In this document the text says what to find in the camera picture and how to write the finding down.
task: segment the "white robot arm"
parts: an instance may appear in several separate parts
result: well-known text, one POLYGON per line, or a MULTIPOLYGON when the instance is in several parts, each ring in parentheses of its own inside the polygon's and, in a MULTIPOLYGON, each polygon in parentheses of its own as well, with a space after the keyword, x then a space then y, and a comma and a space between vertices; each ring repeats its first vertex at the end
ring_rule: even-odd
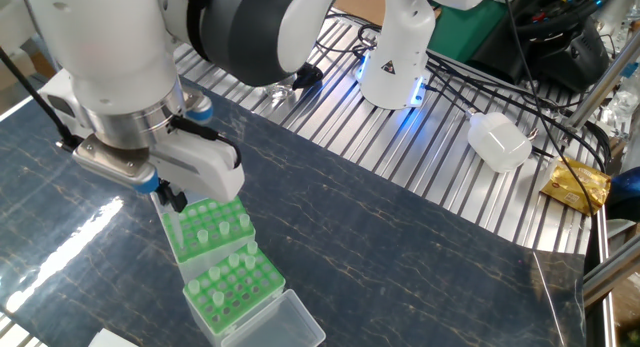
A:
MULTIPOLYGON (((83 139, 74 159, 142 193, 190 190, 226 202, 244 183, 239 155, 227 143, 176 128, 185 115, 210 117, 211 103, 181 86, 167 34, 241 81, 266 85, 302 67, 333 0, 28 3, 65 68, 41 95, 83 139)), ((171 202, 176 209, 186 203, 171 202)))
MULTIPOLYGON (((468 10, 482 0, 434 1, 468 10)), ((417 107, 424 99, 422 83, 429 79, 426 51, 436 17, 427 0, 385 0, 385 4, 377 47, 366 55, 357 74, 360 89, 369 102, 382 108, 417 107)))

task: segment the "metal grating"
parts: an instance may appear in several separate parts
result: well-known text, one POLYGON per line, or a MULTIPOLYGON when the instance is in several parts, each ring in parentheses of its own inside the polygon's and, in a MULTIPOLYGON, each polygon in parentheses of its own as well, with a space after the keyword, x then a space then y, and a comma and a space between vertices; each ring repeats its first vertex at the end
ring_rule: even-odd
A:
POLYGON ((0 346, 47 347, 2 313, 0 313, 0 346))
MULTIPOLYGON (((352 21, 331 19, 319 40, 333 49, 349 49, 358 43, 357 31, 352 21)), ((274 102, 262 89, 248 87, 203 61, 190 46, 178 47, 174 57, 178 72, 187 79, 509 241, 536 250, 586 252, 590 220, 537 192, 547 161, 532 157, 515 172, 494 173, 468 145, 469 125, 448 99, 462 103, 449 92, 429 92, 421 108, 380 109, 360 94, 354 77, 360 65, 356 56, 315 48, 308 61, 324 71, 322 87, 274 102)), ((461 68, 465 74, 477 74, 461 68)), ((537 127, 541 133, 534 144, 553 153, 536 116, 446 78, 481 110, 499 111, 517 121, 525 134, 537 127)), ((437 79, 429 84, 444 90, 437 79)), ((517 93, 498 91, 522 102, 517 93)), ((542 86, 540 93, 559 104, 580 98, 556 87, 542 86)), ((597 146, 594 138, 586 138, 597 146)), ((594 165, 578 143, 565 153, 594 165)))

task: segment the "gold foil bag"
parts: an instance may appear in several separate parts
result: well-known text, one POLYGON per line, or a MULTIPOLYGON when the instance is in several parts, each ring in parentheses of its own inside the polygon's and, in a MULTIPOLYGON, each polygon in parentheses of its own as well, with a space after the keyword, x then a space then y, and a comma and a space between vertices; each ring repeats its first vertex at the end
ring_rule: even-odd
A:
MULTIPOLYGON (((611 177, 570 158, 567 158, 567 162, 587 190, 593 206, 593 213, 598 212, 607 201, 611 189, 611 177)), ((589 204, 584 192, 561 158, 550 164, 544 181, 546 181, 546 185, 540 192, 587 216, 589 215, 589 204)))

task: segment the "marble pattern surface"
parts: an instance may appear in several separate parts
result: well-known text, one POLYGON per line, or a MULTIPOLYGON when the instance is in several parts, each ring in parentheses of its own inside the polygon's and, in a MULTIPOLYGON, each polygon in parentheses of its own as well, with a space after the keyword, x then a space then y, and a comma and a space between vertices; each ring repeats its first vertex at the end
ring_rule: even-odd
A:
MULTIPOLYGON (((324 346, 583 346, 583 258, 532 252, 210 95, 261 249, 324 346)), ((0 306, 51 347, 207 346, 150 199, 82 170, 33 103, 0 123, 0 306)))

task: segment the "clear plastic lid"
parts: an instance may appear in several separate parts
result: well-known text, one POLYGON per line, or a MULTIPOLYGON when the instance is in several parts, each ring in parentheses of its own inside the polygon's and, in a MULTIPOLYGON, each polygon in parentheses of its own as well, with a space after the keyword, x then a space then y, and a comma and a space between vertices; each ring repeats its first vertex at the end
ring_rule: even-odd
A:
POLYGON ((229 337, 222 347, 316 347, 326 334, 293 290, 287 290, 229 337))

